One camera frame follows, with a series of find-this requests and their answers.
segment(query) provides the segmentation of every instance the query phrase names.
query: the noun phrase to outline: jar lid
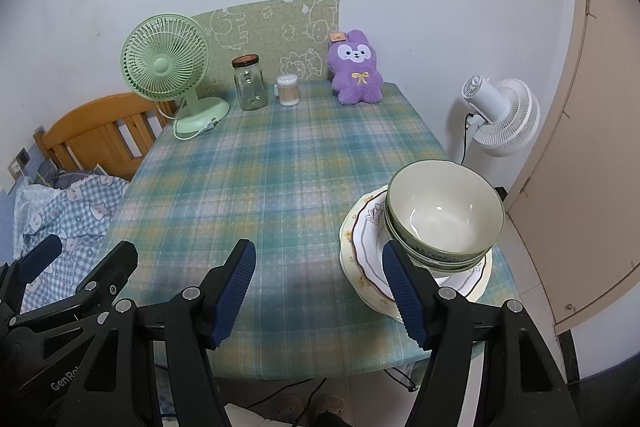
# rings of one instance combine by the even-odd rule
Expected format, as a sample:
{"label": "jar lid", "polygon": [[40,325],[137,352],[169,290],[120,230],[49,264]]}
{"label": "jar lid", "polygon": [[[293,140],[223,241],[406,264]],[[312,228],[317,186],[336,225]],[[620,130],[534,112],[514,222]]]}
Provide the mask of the jar lid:
{"label": "jar lid", "polygon": [[276,82],[280,86],[290,86],[291,84],[298,83],[298,76],[295,73],[288,73],[285,75],[280,75],[276,78]]}
{"label": "jar lid", "polygon": [[244,68],[246,66],[252,66],[254,64],[258,64],[260,61],[260,57],[257,54],[251,53],[249,55],[242,55],[240,57],[236,57],[231,61],[231,65],[234,68]]}

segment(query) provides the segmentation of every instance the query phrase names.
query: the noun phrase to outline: green fan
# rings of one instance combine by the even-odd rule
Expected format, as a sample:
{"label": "green fan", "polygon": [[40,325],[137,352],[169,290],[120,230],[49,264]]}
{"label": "green fan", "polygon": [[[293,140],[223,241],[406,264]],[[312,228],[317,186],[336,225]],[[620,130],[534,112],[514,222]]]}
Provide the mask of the green fan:
{"label": "green fan", "polygon": [[160,14],[131,32],[120,56],[122,74],[129,86],[145,99],[161,102],[184,96],[186,107],[174,120],[175,136],[193,138],[229,111],[218,97],[199,99],[196,87],[209,67],[209,45],[192,19]]}

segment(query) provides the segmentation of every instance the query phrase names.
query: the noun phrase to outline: stuffed animal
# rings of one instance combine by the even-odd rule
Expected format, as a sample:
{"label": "stuffed animal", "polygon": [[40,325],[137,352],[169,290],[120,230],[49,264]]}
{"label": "stuffed animal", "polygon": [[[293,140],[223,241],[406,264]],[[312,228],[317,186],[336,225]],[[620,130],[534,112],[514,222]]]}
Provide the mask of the stuffed animal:
{"label": "stuffed animal", "polygon": [[332,86],[338,102],[376,104],[382,100],[382,75],[376,69],[376,51],[360,30],[346,33],[346,40],[332,42],[326,63],[334,73]]}

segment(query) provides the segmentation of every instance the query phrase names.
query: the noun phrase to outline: plate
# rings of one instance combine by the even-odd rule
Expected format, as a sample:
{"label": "plate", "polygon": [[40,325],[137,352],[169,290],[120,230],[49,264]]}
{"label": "plate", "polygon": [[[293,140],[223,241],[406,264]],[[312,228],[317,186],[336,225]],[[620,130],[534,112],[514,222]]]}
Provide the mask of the plate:
{"label": "plate", "polygon": [[[340,227],[340,266],[358,296],[372,309],[401,321],[398,307],[382,270],[382,247],[389,239],[382,216],[386,186],[365,194]],[[475,267],[436,279],[471,302],[477,301],[489,281],[492,251]]]}

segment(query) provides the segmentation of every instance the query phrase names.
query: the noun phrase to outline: stack of bowls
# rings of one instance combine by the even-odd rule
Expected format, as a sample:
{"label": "stack of bowls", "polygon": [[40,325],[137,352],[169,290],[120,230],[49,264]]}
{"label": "stack of bowls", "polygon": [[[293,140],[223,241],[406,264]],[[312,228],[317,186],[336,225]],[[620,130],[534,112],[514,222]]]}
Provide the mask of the stack of bowls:
{"label": "stack of bowls", "polygon": [[423,160],[391,178],[385,223],[414,263],[446,277],[484,258],[502,231],[504,207],[494,188],[471,169]]}

